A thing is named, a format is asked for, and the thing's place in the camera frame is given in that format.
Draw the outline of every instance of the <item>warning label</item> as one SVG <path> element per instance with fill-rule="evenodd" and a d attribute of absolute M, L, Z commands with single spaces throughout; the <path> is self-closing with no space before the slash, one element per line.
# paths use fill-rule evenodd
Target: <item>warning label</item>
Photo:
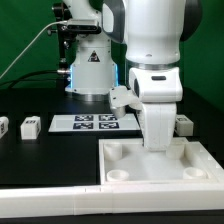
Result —
<path fill-rule="evenodd" d="M 100 62 L 100 59 L 99 59 L 96 51 L 93 51 L 93 53 L 91 54 L 88 62 Z"/>

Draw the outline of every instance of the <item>white base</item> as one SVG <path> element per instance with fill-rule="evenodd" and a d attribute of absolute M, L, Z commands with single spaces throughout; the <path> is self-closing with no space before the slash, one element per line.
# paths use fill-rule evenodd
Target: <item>white base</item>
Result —
<path fill-rule="evenodd" d="M 200 143 L 177 138 L 167 152 L 142 143 L 100 140 L 100 186 L 1 190 L 0 217 L 224 209 L 224 171 Z M 106 179 L 111 169 L 126 170 L 112 176 L 121 181 Z"/>

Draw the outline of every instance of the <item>cable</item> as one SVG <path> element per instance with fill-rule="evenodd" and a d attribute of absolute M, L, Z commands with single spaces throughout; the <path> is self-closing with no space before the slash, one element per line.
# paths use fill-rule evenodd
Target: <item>cable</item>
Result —
<path fill-rule="evenodd" d="M 40 35 L 50 26 L 53 25 L 57 25 L 57 24 L 66 24 L 67 21 L 60 21 L 60 22 L 54 22 L 54 23 L 50 23 L 49 25 L 47 25 L 46 27 L 44 27 L 39 34 L 37 34 L 37 36 L 30 42 L 30 44 L 28 44 L 28 46 L 19 54 L 19 56 L 17 56 L 17 58 L 9 65 L 9 67 L 2 73 L 2 75 L 0 76 L 0 80 L 6 75 L 6 73 L 13 67 L 13 65 L 23 56 L 23 54 L 34 44 L 34 42 L 40 37 Z"/>
<path fill-rule="evenodd" d="M 64 79 L 24 79 L 24 80 L 20 80 L 20 82 L 45 82 L 45 81 L 57 81 L 57 80 L 64 80 Z M 2 82 L 0 83 L 0 87 L 12 82 L 15 82 L 18 80 L 11 80 L 11 81 L 7 81 L 7 82 Z"/>
<path fill-rule="evenodd" d="M 21 76 L 19 79 L 13 81 L 9 86 L 8 89 L 13 88 L 18 82 L 22 81 L 23 79 L 29 78 L 31 76 L 36 75 L 46 75 L 46 74 L 57 74 L 56 70 L 47 70 L 47 71 L 37 71 L 37 72 L 31 72 L 26 75 Z"/>

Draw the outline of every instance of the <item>black panel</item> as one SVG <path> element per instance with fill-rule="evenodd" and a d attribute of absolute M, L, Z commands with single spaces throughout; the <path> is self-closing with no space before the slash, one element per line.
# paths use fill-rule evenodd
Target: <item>black panel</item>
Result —
<path fill-rule="evenodd" d="M 137 79 L 135 79 L 135 82 L 134 82 L 134 90 L 135 90 L 136 95 L 139 97 L 139 95 L 140 95 L 140 87 L 139 87 Z"/>
<path fill-rule="evenodd" d="M 124 41 L 124 29 L 125 29 L 125 7 L 122 0 L 104 0 L 114 15 L 114 29 L 113 32 L 104 32 L 117 43 Z"/>
<path fill-rule="evenodd" d="M 202 20 L 201 0 L 186 0 L 184 30 L 181 41 L 188 40 L 199 27 Z"/>

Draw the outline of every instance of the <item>blue light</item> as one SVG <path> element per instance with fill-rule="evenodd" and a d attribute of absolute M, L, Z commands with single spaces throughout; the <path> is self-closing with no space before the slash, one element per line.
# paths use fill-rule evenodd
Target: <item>blue light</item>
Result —
<path fill-rule="evenodd" d="M 70 82 L 70 87 L 71 87 L 71 89 L 73 88 L 73 66 L 71 65 L 70 66 L 70 80 L 71 80 L 71 82 Z"/>
<path fill-rule="evenodd" d="M 115 86 L 118 86 L 119 85 L 119 75 L 118 75 L 118 66 L 115 65 Z"/>

